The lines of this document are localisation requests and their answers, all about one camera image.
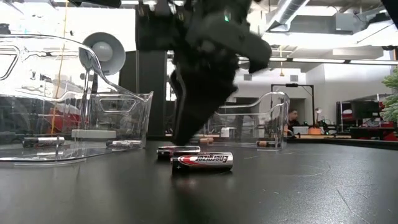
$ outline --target desk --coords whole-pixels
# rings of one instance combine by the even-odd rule
[[[398,151],[214,147],[234,153],[232,174],[172,177],[159,145],[63,167],[2,163],[1,223],[398,223]]]

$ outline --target black table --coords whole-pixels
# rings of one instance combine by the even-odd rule
[[[0,164],[0,223],[398,223],[398,151],[289,144],[232,173],[171,175],[161,142],[60,167]]]

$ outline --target person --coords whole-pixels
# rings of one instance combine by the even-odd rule
[[[293,131],[294,126],[300,126],[300,123],[297,121],[299,114],[296,109],[289,110],[289,125],[288,129]]]

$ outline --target black battery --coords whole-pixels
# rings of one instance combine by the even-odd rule
[[[141,145],[140,140],[108,140],[106,141],[106,147],[114,149],[130,149]]]
[[[162,146],[156,150],[158,159],[170,159],[172,156],[195,155],[200,152],[199,146]]]
[[[171,158],[173,172],[188,170],[231,170],[232,152],[199,152],[194,155],[174,155]]]
[[[23,147],[52,147],[61,146],[65,143],[64,137],[25,137],[22,141]]]

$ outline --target transparent container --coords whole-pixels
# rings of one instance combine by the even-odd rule
[[[152,92],[109,82],[95,53],[46,35],[0,35],[0,161],[60,162],[146,145]]]
[[[197,136],[213,138],[215,146],[281,150],[289,134],[289,103],[285,93],[271,92],[250,105],[222,106]]]

